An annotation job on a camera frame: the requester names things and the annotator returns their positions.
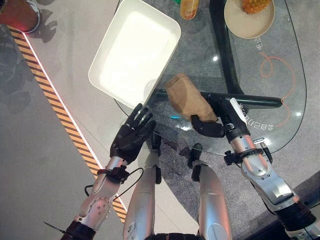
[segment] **red object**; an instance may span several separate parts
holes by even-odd
[[[37,13],[25,0],[6,0],[0,8],[0,24],[28,32],[36,27],[37,22]]]

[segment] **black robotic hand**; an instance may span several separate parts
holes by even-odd
[[[144,141],[154,131],[156,122],[154,120],[150,121],[153,115],[152,113],[146,115],[148,108],[142,109],[142,107],[142,104],[139,103],[124,125],[120,127],[110,148],[111,158],[120,157],[129,165],[136,160]]]
[[[198,115],[191,115],[191,123],[199,134],[211,138],[223,138],[225,129],[220,123],[201,121]]]

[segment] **gray floor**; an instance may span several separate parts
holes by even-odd
[[[43,5],[50,2],[53,1],[37,0]],[[315,127],[319,121],[319,1],[287,2],[304,64],[307,104],[297,135],[274,154],[274,167],[291,186],[308,192],[314,185],[300,185],[301,179],[319,171],[320,139],[319,129]],[[21,56],[13,49],[5,28],[0,32],[0,179],[4,183],[0,187],[0,204],[1,213],[6,216],[0,220],[0,238],[58,239],[59,233],[42,221],[65,228],[85,197],[83,186],[91,183],[93,177]],[[46,41],[45,36],[48,33],[43,32],[43,41]],[[190,182],[191,171],[186,168],[188,149],[169,141],[163,143],[163,177],[196,218],[198,186]],[[242,240],[273,221],[270,215],[265,215],[264,205],[237,168],[226,167],[219,156],[203,154],[202,159],[219,169],[234,239]],[[299,165],[307,170],[301,172]],[[182,194],[180,189],[189,191]],[[113,215],[96,239],[106,239],[106,236],[121,239],[121,227]]]
[[[94,177],[0,25],[0,239],[60,239]],[[122,239],[113,211],[95,239]]]

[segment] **white tray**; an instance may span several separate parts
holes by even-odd
[[[180,39],[179,24],[141,0],[123,0],[89,69],[96,88],[130,108],[148,101]]]

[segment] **pineapple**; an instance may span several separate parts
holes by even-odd
[[[243,0],[242,7],[247,14],[255,14],[265,9],[271,0]]]

